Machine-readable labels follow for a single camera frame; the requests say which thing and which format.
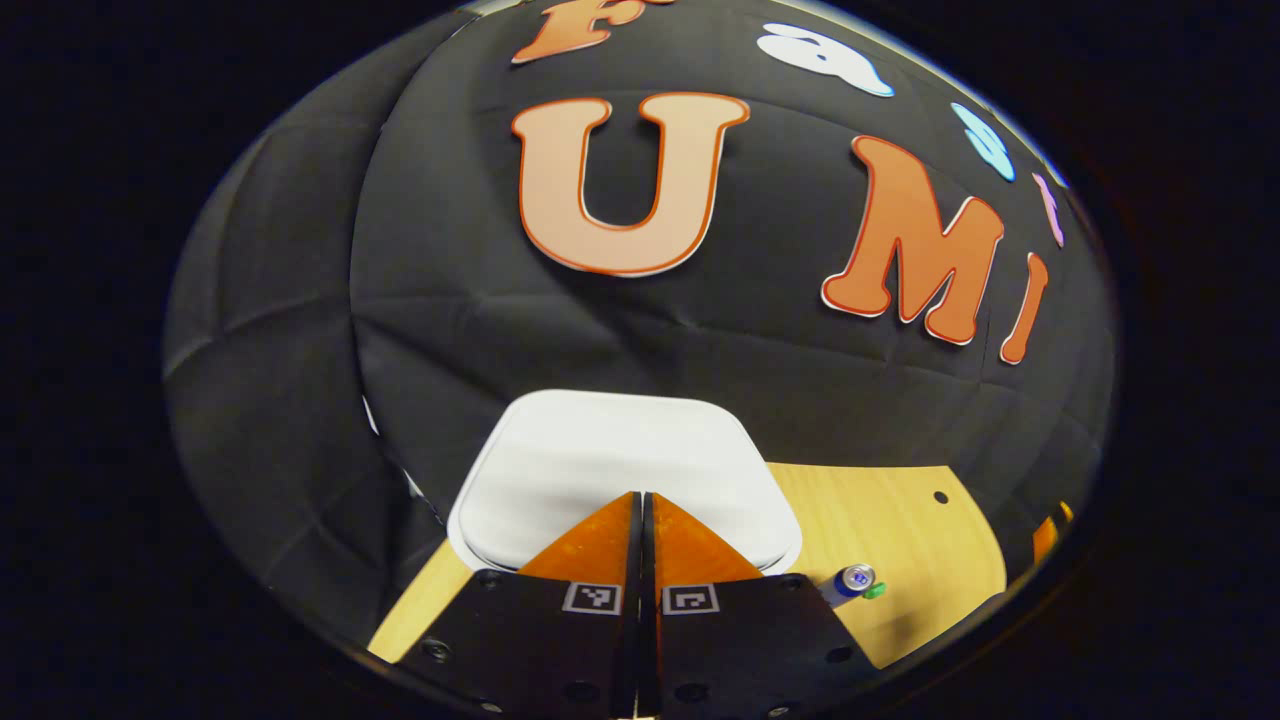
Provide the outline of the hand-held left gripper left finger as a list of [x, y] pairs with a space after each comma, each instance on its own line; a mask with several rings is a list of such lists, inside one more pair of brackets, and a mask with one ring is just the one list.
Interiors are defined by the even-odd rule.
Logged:
[[628, 492], [526, 568], [474, 573], [397, 667], [499, 719], [623, 719], [641, 652], [643, 497]]

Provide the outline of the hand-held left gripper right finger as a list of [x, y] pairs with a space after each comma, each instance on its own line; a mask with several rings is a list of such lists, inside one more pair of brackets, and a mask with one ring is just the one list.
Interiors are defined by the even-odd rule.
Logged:
[[876, 666], [803, 574], [764, 575], [669, 498], [643, 501], [643, 711], [797, 719]]

